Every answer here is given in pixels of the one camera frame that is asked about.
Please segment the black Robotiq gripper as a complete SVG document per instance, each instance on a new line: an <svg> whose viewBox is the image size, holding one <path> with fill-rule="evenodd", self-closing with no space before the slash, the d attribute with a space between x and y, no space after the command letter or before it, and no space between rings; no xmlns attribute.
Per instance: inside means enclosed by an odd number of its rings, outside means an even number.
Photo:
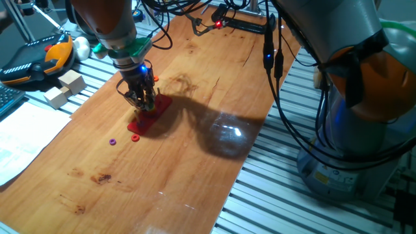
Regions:
<svg viewBox="0 0 416 234"><path fill-rule="evenodd" d="M125 100L138 110L144 110L144 103L138 99L136 93L145 92L146 108L155 107L154 75L152 67L141 64L138 67L120 72L127 83L129 91L125 93Z"/></svg>

